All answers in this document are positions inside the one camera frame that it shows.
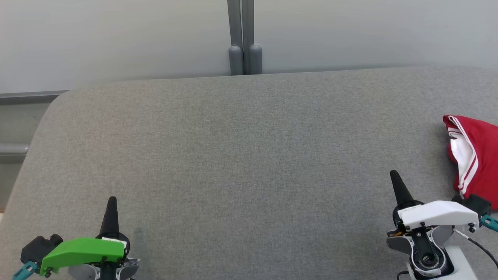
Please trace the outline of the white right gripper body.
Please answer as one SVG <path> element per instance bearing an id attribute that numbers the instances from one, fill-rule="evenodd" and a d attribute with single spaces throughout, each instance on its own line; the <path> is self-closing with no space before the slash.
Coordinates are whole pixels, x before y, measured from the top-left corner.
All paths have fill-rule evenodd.
<path id="1" fill-rule="evenodd" d="M 411 231 L 420 227 L 464 226 L 479 224 L 477 212 L 453 201 L 433 201 L 395 210 L 393 221 L 398 229 Z"/>

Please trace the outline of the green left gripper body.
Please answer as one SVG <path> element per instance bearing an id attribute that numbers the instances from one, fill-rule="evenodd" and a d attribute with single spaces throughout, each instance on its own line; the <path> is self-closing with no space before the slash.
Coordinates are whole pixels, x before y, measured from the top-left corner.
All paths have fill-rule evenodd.
<path id="1" fill-rule="evenodd" d="M 123 234 L 118 237 L 82 237 L 63 241 L 58 234 L 49 238 L 54 248 L 48 252 L 39 266 L 39 275 L 49 278 L 62 268 L 82 264 L 96 264 L 98 278 L 117 278 L 118 267 L 130 251 L 130 240 Z"/>

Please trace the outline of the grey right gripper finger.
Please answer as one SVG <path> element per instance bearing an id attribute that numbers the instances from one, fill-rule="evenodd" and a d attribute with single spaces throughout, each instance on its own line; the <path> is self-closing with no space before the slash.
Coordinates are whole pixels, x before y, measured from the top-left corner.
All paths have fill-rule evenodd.
<path id="1" fill-rule="evenodd" d="M 409 192 L 409 190 L 406 188 L 406 185 L 403 179 L 401 178 L 400 174 L 396 170 L 391 170 L 390 177 L 393 186 L 393 191 L 395 193 L 397 206 L 405 205 L 413 201 L 413 197 Z"/>

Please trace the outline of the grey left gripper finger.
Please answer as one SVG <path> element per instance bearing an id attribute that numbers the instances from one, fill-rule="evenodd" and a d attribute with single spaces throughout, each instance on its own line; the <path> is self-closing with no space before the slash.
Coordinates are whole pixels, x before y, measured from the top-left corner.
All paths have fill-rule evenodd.
<path id="1" fill-rule="evenodd" d="M 109 197 L 101 224 L 100 235 L 117 235 L 119 233 L 119 213 L 117 198 Z"/>

